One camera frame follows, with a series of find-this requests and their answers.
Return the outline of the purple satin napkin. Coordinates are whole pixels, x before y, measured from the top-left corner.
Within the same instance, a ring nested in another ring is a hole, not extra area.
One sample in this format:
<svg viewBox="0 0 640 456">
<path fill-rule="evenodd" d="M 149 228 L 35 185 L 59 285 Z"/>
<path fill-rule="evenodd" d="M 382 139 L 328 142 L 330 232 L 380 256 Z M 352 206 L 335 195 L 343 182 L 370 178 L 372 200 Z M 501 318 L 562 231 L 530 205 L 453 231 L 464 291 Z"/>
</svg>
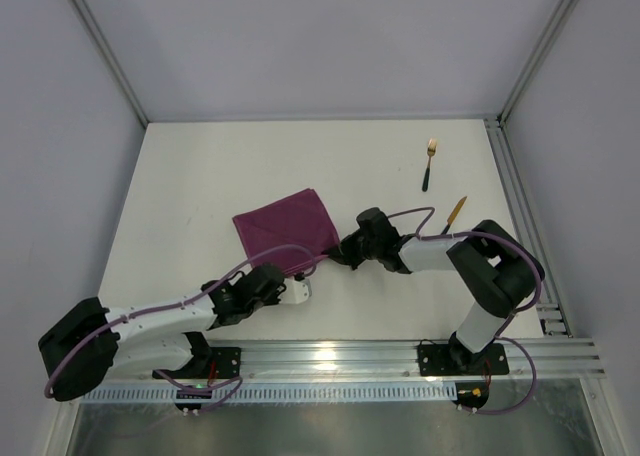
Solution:
<svg viewBox="0 0 640 456">
<path fill-rule="evenodd" d="M 340 241 L 323 202 L 310 188 L 232 221 L 251 263 L 269 262 L 287 276 L 310 270 Z"/>
</svg>

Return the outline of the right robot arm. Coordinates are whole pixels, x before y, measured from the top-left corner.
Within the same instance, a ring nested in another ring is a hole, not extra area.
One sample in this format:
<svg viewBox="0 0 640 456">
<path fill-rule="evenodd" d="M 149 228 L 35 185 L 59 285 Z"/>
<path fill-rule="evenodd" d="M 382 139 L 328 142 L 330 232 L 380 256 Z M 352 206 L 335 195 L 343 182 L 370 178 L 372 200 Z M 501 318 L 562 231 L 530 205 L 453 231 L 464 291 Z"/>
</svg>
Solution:
<svg viewBox="0 0 640 456">
<path fill-rule="evenodd" d="M 539 261 L 493 220 L 470 231 L 432 236 L 401 235 L 387 219 L 361 222 L 323 254 L 353 270 L 371 260 L 398 274 L 456 272 L 474 299 L 443 346 L 445 367 L 457 374 L 481 367 L 490 345 L 523 308 L 522 302 L 540 295 L 545 279 Z"/>
</svg>

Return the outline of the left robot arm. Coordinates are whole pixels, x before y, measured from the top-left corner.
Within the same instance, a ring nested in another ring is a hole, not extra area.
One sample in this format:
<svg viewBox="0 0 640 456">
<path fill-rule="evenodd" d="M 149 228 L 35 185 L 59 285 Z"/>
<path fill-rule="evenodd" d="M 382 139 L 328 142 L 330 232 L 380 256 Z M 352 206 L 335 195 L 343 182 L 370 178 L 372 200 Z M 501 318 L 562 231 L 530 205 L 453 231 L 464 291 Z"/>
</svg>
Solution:
<svg viewBox="0 0 640 456">
<path fill-rule="evenodd" d="M 265 263 L 156 306 L 108 308 L 97 297 L 84 299 L 38 342 L 48 375 L 44 395 L 70 401 L 117 373 L 161 371 L 192 378 L 210 354 L 206 332 L 237 325 L 263 307 L 280 304 L 288 281 L 278 267 Z"/>
</svg>

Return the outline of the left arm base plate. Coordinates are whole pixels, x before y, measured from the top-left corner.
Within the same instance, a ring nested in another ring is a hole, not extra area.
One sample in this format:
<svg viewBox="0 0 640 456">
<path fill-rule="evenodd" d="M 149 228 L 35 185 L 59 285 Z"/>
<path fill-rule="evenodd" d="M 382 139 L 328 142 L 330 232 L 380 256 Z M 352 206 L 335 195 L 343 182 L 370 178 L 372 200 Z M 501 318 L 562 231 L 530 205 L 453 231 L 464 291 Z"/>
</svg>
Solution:
<svg viewBox="0 0 640 456">
<path fill-rule="evenodd" d="M 162 372 L 172 379 L 196 379 L 218 381 L 240 375 L 242 350 L 240 347 L 208 347 L 192 355 L 187 363 L 177 370 Z"/>
</svg>

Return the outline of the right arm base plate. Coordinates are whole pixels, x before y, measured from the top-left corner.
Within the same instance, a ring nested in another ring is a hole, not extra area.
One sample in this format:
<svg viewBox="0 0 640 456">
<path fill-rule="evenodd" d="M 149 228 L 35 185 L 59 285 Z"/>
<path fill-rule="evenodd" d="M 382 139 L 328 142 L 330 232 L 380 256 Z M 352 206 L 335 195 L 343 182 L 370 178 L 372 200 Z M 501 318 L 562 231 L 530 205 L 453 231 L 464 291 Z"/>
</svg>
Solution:
<svg viewBox="0 0 640 456">
<path fill-rule="evenodd" d="M 421 376 L 453 377 L 510 373 L 504 346 L 491 343 L 479 353 L 472 353 L 461 344 L 422 341 L 416 348 Z"/>
</svg>

